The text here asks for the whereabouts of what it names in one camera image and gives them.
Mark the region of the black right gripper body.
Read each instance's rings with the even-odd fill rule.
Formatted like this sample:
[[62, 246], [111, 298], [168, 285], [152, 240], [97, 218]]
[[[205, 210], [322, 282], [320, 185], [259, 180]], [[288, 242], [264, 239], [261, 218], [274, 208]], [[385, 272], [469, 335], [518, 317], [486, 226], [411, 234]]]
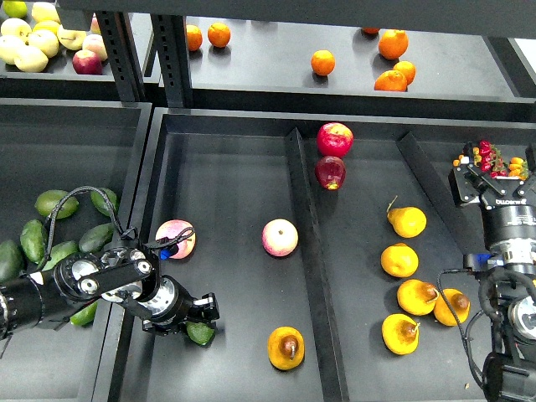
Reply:
[[534, 175], [494, 178], [468, 163], [451, 170], [449, 183], [457, 206], [480, 208], [487, 250], [535, 250]]

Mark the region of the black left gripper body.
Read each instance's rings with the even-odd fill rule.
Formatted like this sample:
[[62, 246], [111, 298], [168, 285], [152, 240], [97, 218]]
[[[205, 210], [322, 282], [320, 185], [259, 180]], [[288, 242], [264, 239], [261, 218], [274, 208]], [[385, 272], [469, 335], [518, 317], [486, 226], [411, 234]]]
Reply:
[[150, 315], [143, 320], [161, 324], [201, 322], [195, 317], [194, 300], [189, 292], [171, 276], [161, 276], [159, 281], [142, 280], [140, 304]]

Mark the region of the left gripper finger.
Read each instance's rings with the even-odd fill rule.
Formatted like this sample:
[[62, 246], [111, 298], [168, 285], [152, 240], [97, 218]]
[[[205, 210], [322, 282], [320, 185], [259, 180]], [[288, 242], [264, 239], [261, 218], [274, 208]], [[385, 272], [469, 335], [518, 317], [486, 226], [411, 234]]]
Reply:
[[187, 328], [184, 322], [175, 324], [161, 324], [149, 320], [142, 321], [142, 330], [157, 336], [167, 336], [169, 334], [186, 334]]
[[213, 322], [220, 318], [219, 306], [213, 292], [194, 300], [195, 317], [201, 322]]

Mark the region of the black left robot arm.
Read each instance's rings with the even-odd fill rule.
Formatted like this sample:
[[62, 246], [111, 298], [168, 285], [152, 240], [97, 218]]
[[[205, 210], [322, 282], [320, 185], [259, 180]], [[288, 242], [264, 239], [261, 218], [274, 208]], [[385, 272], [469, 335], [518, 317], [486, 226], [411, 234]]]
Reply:
[[177, 235], [143, 244], [134, 228], [123, 229], [107, 194], [91, 186], [76, 188], [61, 197], [45, 224], [53, 234], [63, 205], [82, 193], [98, 193], [111, 215], [117, 242], [98, 252], [77, 252], [50, 270], [39, 265], [32, 273], [1, 287], [1, 337], [33, 327], [58, 330], [76, 313], [103, 298], [142, 320], [142, 328], [165, 336], [185, 329], [187, 322], [214, 327], [219, 319], [216, 296], [192, 297], [160, 263], [191, 238], [191, 227]]

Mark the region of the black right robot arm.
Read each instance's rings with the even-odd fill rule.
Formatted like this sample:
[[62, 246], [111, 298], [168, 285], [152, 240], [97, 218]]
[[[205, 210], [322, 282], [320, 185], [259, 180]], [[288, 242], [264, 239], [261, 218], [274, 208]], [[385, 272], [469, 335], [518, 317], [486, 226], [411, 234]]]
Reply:
[[[468, 142], [453, 162], [451, 192], [459, 207], [476, 204], [486, 251], [463, 257], [478, 281], [479, 311], [463, 325], [454, 303], [441, 298], [461, 333], [469, 369], [488, 401], [535, 399], [535, 148], [505, 161], [488, 141]], [[478, 367], [471, 329], [486, 316], [492, 351]]]

